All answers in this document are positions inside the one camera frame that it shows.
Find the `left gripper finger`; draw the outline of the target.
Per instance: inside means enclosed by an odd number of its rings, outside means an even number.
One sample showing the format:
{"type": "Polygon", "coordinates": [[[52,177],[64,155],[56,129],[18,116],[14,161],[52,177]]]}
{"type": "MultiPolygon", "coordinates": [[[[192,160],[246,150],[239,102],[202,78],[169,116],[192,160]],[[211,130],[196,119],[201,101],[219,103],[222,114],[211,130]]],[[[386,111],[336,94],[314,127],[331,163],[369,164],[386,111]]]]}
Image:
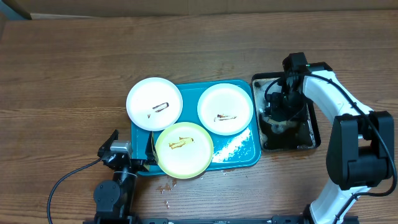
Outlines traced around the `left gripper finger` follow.
{"type": "Polygon", "coordinates": [[[110,137],[99,147],[97,156],[104,156],[105,152],[110,151],[110,147],[115,140],[118,140],[119,131],[115,129],[110,137]]]}
{"type": "Polygon", "coordinates": [[[155,143],[154,143],[154,132],[151,131],[147,140],[145,154],[147,156],[147,164],[149,165],[157,165],[158,158],[155,150],[155,143]]]}

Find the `yellow green sponge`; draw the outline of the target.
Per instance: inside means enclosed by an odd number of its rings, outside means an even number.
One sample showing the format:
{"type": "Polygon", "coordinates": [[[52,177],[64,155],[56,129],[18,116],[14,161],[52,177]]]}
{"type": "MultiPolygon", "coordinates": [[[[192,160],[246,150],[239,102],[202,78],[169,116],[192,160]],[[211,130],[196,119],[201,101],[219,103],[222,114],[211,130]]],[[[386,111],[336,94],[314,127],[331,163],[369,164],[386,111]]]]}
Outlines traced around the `yellow green sponge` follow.
{"type": "Polygon", "coordinates": [[[280,126],[281,128],[293,128],[298,125],[298,121],[290,121],[290,120],[285,120],[285,121],[276,121],[271,118],[268,118],[267,123],[274,125],[274,126],[280,126]]]}

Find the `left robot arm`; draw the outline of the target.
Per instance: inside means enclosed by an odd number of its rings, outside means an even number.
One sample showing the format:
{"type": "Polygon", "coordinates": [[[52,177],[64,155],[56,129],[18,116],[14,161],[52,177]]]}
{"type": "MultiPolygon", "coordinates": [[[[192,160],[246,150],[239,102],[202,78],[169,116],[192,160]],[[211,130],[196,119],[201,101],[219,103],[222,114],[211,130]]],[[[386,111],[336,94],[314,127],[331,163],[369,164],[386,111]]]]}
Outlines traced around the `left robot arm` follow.
{"type": "Polygon", "coordinates": [[[99,183],[93,193],[96,203],[95,223],[142,223],[139,216],[131,212],[136,189],[137,173],[148,172],[155,164],[154,134],[150,133],[146,154],[148,159],[134,159],[129,141],[118,139],[119,131],[112,135],[98,149],[100,161],[113,170],[113,178],[99,183]]]}

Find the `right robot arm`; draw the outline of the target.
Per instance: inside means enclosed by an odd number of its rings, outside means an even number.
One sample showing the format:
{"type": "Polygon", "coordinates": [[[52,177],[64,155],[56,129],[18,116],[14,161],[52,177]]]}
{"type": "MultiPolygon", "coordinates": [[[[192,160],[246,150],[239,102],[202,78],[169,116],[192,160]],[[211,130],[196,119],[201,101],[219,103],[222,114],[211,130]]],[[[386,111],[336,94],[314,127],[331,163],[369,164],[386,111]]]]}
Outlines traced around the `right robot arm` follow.
{"type": "Polygon", "coordinates": [[[328,182],[303,213],[303,223],[344,223],[346,212],[362,196],[386,197],[397,187],[394,119],[358,101],[331,70],[287,71],[264,93],[266,117],[290,121],[307,101],[330,120],[326,154],[328,182]]]}

